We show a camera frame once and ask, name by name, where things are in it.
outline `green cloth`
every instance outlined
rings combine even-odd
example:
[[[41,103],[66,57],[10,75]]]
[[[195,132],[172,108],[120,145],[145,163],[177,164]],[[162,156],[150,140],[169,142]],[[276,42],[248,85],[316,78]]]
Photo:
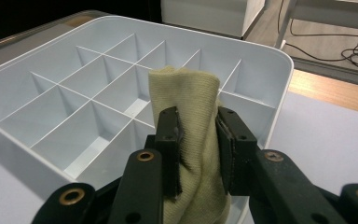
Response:
[[[157,126],[159,112],[176,106],[184,129],[180,181],[183,192],[164,199],[164,223],[225,223],[230,197],[220,176],[214,120],[219,79],[209,73],[172,66],[149,72],[149,92]]]

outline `dark background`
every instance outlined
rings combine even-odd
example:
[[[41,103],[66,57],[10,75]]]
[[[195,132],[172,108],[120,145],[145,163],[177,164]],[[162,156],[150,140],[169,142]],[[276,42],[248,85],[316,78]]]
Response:
[[[161,22],[160,0],[97,1],[0,1],[0,39],[81,11],[101,12],[134,19]]]

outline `folded towel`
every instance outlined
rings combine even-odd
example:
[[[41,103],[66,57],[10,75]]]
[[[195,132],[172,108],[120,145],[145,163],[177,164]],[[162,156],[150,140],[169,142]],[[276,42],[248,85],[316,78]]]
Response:
[[[149,72],[149,92],[157,126],[161,110],[176,106],[184,129],[177,199],[164,199],[164,223],[225,223],[230,197],[220,176],[214,120],[219,79],[213,74],[166,66]]]

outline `compartment organizer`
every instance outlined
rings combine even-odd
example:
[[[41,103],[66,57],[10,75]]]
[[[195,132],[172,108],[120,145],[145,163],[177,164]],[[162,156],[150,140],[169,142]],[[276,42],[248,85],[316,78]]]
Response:
[[[166,65],[215,74],[223,106],[269,146],[293,71],[286,54],[109,16],[0,66],[0,164],[42,199],[64,183],[115,180],[155,133],[148,72]],[[243,205],[233,200],[227,223]]]

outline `black cable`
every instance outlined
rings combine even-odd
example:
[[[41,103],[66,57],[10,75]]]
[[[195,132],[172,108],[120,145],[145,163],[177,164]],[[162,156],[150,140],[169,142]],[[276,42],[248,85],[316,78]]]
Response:
[[[283,1],[281,2],[281,8],[279,10],[279,13],[278,13],[278,33],[279,33],[279,22],[280,22],[280,17],[281,17],[281,13],[282,13],[282,6],[283,6]],[[290,23],[290,34],[291,35],[294,35],[294,36],[337,36],[337,35],[342,35],[342,34],[305,34],[305,35],[299,35],[299,34],[295,34],[293,32],[293,19]],[[358,35],[346,35],[346,34],[343,34],[343,36],[354,36],[354,37],[358,37]],[[307,53],[305,50],[297,47],[297,46],[294,46],[294,45],[291,45],[289,43],[286,42],[286,45],[287,46],[290,46],[294,49],[298,49],[299,51],[301,51],[302,53],[306,54],[307,56],[315,59],[315,60],[318,60],[318,61],[323,61],[323,62],[341,62],[341,61],[349,61],[350,63],[352,63],[354,66],[357,66],[358,67],[358,62],[356,62],[354,60],[354,58],[358,57],[358,44],[356,45],[355,48],[353,49],[344,49],[341,51],[341,56],[343,57],[342,59],[321,59],[321,58],[318,58],[318,57],[315,57],[313,55],[310,55],[309,53]],[[348,52],[348,51],[351,51],[352,54],[350,54],[349,56],[346,56],[345,55],[345,52]]]

